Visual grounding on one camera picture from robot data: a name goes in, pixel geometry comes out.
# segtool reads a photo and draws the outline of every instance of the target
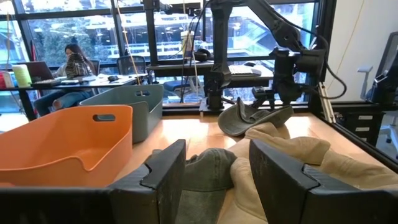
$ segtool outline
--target wall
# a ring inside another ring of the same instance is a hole
[[[364,2],[362,13],[354,31],[359,10]],[[338,71],[339,63],[354,31],[344,60]],[[362,65],[373,65],[369,76],[368,88],[372,85],[389,34],[398,31],[398,0],[337,0],[335,22],[330,44],[329,64],[332,70],[342,78],[348,90],[335,101],[360,100],[364,75],[357,73]],[[327,73],[326,86],[333,77]],[[329,96],[339,95],[343,87],[334,80],[328,89]]]

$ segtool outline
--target denim cap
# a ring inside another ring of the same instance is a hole
[[[226,191],[232,189],[230,168],[236,156],[225,149],[207,149],[187,160],[176,224],[215,224]]]
[[[240,136],[249,128],[261,123],[270,122],[276,128],[285,124],[285,122],[293,115],[292,106],[283,106],[274,111],[259,110],[252,106],[245,105],[238,98],[235,105],[224,110],[218,117],[218,126],[220,129],[230,136]]]

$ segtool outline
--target orange bin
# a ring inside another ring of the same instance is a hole
[[[104,187],[132,154],[130,106],[78,106],[0,134],[0,185]]]

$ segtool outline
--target beige fabric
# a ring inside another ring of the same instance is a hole
[[[225,198],[218,224],[267,224],[251,174],[250,139],[260,139],[306,164],[319,166],[322,172],[359,189],[398,189],[398,175],[387,168],[331,151],[330,143],[321,139],[289,139],[288,134],[281,134],[272,124],[264,123],[247,130],[245,138],[228,149],[238,157],[231,166],[235,187]]]

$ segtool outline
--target jeans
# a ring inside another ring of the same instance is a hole
[[[62,109],[62,108],[69,108],[75,106],[80,101],[83,101],[92,96],[93,94],[91,91],[60,90],[56,91],[55,93],[50,93],[48,95],[39,98],[38,100],[33,102],[33,105],[40,116],[45,116],[51,113],[49,108],[53,105],[53,102],[55,100],[60,102],[62,107],[59,109]]]

